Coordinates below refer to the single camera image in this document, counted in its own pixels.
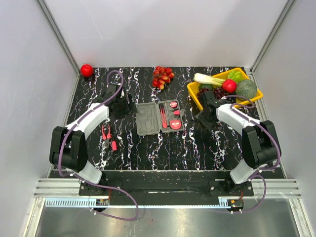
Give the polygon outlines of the red hex key set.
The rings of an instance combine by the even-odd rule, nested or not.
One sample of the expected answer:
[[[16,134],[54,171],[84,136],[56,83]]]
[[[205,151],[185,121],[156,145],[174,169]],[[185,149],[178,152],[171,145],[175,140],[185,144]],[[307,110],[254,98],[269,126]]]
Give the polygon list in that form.
[[[173,111],[173,115],[174,115],[175,117],[179,117],[179,116],[180,116],[180,111],[179,111],[179,110],[174,110],[174,111]]]

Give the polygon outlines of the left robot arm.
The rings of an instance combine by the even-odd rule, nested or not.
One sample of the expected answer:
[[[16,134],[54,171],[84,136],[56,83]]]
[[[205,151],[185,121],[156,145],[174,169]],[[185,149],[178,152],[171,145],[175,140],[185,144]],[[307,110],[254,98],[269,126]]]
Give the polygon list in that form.
[[[80,176],[90,183],[92,192],[102,195],[107,189],[107,183],[102,180],[102,172],[88,161],[86,139],[108,118],[123,119],[136,111],[132,95],[122,85],[108,85],[105,92],[96,97],[77,120],[65,127],[54,128],[49,162],[59,169],[64,168]]]

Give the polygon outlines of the red handled pliers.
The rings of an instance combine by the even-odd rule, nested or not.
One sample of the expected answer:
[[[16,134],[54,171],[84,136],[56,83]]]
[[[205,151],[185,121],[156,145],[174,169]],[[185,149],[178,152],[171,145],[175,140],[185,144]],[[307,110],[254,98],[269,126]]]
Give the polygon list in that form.
[[[111,126],[108,124],[108,127],[105,127],[104,125],[101,126],[101,132],[102,132],[102,139],[104,142],[105,149],[108,149],[110,147],[110,140],[111,140]]]

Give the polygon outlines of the red utility knife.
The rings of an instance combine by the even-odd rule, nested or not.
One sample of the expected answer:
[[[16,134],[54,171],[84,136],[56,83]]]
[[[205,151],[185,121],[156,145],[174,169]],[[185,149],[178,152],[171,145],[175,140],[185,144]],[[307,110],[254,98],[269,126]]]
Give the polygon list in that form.
[[[161,121],[162,121],[162,127],[167,128],[167,118],[166,118],[166,113],[165,113],[165,108],[163,104],[159,104],[159,110],[160,110],[160,116],[161,116]]]

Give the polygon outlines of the grey plastic tool case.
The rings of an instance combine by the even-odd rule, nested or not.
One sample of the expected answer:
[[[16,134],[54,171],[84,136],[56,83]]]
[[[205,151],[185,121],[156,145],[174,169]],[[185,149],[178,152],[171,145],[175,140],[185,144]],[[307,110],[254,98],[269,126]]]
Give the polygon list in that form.
[[[171,101],[176,101],[178,103],[176,108],[171,108],[169,106],[169,118],[170,120],[178,119],[182,122],[182,128],[179,130],[173,130],[168,125],[167,128],[162,127],[162,121],[160,116],[159,104],[163,104],[165,102],[169,103]],[[184,115],[184,110],[180,108],[180,103],[177,99],[164,100],[158,102],[148,102],[148,103],[140,103],[136,104],[136,108],[138,113],[136,114],[136,130],[139,136],[147,136],[147,135],[156,135],[160,132],[162,133],[171,133],[171,132],[180,132],[184,130],[184,122],[182,116]],[[173,115],[174,110],[180,111],[180,116],[175,117]]]

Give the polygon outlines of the red tape measure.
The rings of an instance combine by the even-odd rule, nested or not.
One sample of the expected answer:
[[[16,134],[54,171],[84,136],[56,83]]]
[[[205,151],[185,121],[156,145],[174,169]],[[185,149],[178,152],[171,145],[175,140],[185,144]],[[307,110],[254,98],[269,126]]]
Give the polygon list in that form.
[[[173,130],[179,130],[182,128],[182,122],[178,119],[170,120],[170,128]]]

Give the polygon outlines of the clear test pen screwdriver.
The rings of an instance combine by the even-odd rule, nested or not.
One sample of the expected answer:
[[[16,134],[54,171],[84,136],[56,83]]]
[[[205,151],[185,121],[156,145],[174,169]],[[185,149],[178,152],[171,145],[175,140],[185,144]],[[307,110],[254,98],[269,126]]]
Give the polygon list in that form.
[[[169,118],[169,105],[167,102],[164,103],[164,108],[165,108],[165,114],[166,114],[166,120],[167,124],[170,125],[170,118]]]

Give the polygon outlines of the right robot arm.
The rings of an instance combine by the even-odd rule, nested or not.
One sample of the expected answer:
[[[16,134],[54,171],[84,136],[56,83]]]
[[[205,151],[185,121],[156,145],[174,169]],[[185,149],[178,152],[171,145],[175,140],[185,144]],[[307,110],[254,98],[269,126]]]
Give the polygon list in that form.
[[[217,100],[212,91],[200,95],[203,110],[196,118],[206,129],[213,130],[223,122],[242,137],[242,160],[230,171],[230,180],[225,182],[225,191],[234,196],[242,190],[242,184],[251,180],[261,170],[276,168],[280,163],[281,149],[274,124],[260,121],[229,104],[224,97]]]

